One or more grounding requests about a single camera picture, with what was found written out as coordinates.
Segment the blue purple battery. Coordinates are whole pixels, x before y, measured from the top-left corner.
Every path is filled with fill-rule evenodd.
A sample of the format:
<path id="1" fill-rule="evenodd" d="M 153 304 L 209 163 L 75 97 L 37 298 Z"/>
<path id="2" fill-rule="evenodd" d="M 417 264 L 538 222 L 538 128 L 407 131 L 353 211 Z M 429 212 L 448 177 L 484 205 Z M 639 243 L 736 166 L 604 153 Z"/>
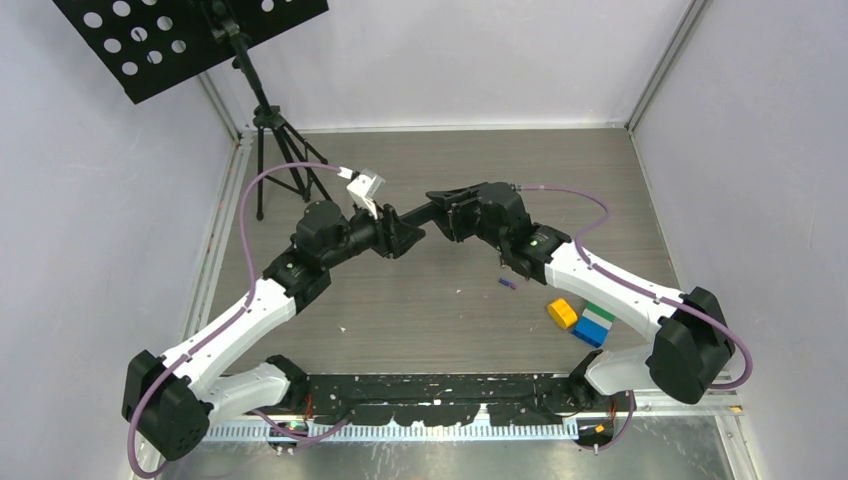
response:
<path id="1" fill-rule="evenodd" d="M 499 284 L 501 284 L 501 285 L 503 285 L 503 286 L 505 286 L 505 287 L 508 287 L 508 288 L 510 288 L 510 289 L 512 289 L 512 290 L 516 290 L 516 289 L 518 288 L 516 284 L 514 284 L 513 282 L 508 281 L 508 280 L 506 280 L 506 279 L 504 279 L 504 278 L 500 278 L 500 279 L 498 280 L 498 283 L 499 283 Z"/>

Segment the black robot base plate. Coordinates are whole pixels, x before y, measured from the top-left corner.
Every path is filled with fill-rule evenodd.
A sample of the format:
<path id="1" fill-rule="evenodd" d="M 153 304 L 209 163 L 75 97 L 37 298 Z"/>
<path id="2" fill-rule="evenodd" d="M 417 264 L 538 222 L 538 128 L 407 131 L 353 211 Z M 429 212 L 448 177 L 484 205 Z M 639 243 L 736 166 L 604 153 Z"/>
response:
<path id="1" fill-rule="evenodd" d="M 551 373 L 312 374 L 265 414 L 291 414 L 332 426 L 468 426 L 486 418 L 493 427 L 561 425 L 579 414 L 611 421 L 628 400 L 592 393 L 582 382 Z"/>

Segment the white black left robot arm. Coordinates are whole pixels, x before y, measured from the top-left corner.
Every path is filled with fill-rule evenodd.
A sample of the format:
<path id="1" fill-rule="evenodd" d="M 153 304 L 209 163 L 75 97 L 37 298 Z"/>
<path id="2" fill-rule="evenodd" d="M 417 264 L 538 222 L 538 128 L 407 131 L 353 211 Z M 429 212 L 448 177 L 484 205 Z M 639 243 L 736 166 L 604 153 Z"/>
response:
<path id="1" fill-rule="evenodd" d="M 303 312 L 331 283 L 332 268 L 366 251 L 397 259 L 424 238 L 424 224 L 442 216 L 433 203 L 400 214 L 385 205 L 356 208 L 345 217 L 331 201 L 308 205 L 290 246 L 263 272 L 248 267 L 247 293 L 194 336 L 154 355 L 143 350 L 128 364 L 122 415 L 130 424 L 127 449 L 143 438 L 165 461 L 188 455 L 208 430 L 249 410 L 275 406 L 298 412 L 307 375 L 277 355 L 244 373 L 225 371 L 276 327 Z"/>

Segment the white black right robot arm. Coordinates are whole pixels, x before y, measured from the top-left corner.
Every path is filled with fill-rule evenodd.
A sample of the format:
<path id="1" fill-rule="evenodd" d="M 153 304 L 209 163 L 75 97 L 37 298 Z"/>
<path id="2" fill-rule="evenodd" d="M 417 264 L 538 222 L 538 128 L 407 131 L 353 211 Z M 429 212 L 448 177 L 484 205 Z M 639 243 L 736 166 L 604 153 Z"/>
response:
<path id="1" fill-rule="evenodd" d="M 521 190 L 496 182 L 426 196 L 449 240 L 479 238 L 516 274 L 583 298 L 645 339 L 641 347 L 589 353 L 570 375 L 577 406 L 596 410 L 614 394 L 649 388 L 694 405 L 721 387 L 716 379 L 738 346 L 711 292 L 663 287 L 601 259 L 580 236 L 532 221 Z"/>

